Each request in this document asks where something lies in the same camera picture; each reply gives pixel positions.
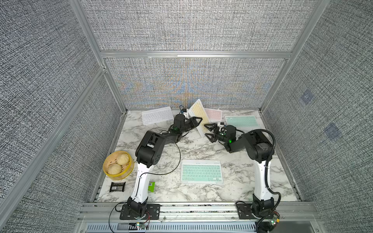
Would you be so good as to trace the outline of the yellow key keyboard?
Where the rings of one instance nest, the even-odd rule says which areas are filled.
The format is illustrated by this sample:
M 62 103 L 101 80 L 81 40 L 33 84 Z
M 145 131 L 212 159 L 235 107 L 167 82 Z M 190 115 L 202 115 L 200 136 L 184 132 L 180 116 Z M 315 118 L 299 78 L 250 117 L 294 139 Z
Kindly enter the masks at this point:
M 201 137 L 205 137 L 205 133 L 208 133 L 209 130 L 204 126 L 205 124 L 209 124 L 210 120 L 208 118 L 208 115 L 206 113 L 206 110 L 201 102 L 200 99 L 198 99 L 189 109 L 188 114 L 191 117 L 201 117 L 202 121 L 200 125 L 197 127 L 197 130 Z

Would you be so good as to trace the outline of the pink key keyboard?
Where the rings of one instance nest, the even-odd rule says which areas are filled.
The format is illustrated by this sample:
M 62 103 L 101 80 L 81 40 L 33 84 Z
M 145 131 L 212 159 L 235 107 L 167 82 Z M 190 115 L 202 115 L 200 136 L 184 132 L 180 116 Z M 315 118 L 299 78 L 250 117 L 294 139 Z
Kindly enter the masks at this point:
M 209 123 L 222 122 L 222 110 L 205 108 Z

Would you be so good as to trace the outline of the green key keyboard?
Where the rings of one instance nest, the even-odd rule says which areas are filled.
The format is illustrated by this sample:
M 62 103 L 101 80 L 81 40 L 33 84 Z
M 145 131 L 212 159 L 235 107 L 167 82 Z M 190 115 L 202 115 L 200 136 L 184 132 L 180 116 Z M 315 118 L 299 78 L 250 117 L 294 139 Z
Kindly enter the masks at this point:
M 225 120 L 227 125 L 232 125 L 245 132 L 260 129 L 255 116 L 226 116 Z
M 181 183 L 223 184 L 220 160 L 187 160 L 181 162 Z

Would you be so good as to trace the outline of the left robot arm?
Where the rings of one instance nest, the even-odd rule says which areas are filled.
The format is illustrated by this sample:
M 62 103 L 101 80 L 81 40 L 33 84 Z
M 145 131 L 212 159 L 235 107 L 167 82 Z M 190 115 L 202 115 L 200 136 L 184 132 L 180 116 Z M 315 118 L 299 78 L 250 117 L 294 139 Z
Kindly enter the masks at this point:
M 134 190 L 126 202 L 129 210 L 136 216 L 142 217 L 146 214 L 150 176 L 155 175 L 153 169 L 159 162 L 165 145 L 177 145 L 183 135 L 197 128 L 204 119 L 207 118 L 198 116 L 187 118 L 183 114 L 177 114 L 168 130 L 160 133 L 146 132 L 135 152 L 138 164 L 137 177 Z

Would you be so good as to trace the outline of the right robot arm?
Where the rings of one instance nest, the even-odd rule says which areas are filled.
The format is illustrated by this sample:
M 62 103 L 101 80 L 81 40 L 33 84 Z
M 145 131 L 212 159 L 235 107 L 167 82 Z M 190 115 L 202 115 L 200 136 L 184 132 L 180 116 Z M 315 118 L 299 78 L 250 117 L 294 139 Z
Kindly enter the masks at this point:
M 205 136 L 210 142 L 220 142 L 229 153 L 246 151 L 254 163 L 255 188 L 252 213 L 256 218 L 266 217 L 275 209 L 274 191 L 270 188 L 269 168 L 275 153 L 275 137 L 264 129 L 254 129 L 247 133 L 233 125 L 220 126 L 205 124 Z

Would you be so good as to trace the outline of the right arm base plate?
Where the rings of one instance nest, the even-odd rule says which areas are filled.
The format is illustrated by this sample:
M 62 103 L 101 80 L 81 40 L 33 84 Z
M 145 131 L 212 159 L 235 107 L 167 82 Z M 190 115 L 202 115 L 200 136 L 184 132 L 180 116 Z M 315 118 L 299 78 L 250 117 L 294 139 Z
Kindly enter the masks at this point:
M 235 204 L 236 209 L 237 209 L 237 214 L 239 216 L 239 219 L 241 220 L 249 220 L 249 219 L 254 219 L 254 220 L 259 220 L 260 217 L 257 217 L 253 214 L 251 204 L 250 203 L 243 203 L 243 202 L 238 202 Z

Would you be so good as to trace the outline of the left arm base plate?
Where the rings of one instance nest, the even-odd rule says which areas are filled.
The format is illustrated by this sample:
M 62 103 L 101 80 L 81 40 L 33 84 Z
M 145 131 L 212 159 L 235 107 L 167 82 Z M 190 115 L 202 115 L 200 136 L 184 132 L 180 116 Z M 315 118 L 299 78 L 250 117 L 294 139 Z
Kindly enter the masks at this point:
M 122 206 L 120 220 L 159 220 L 160 204 L 147 204 L 140 208 L 132 208 L 128 204 Z

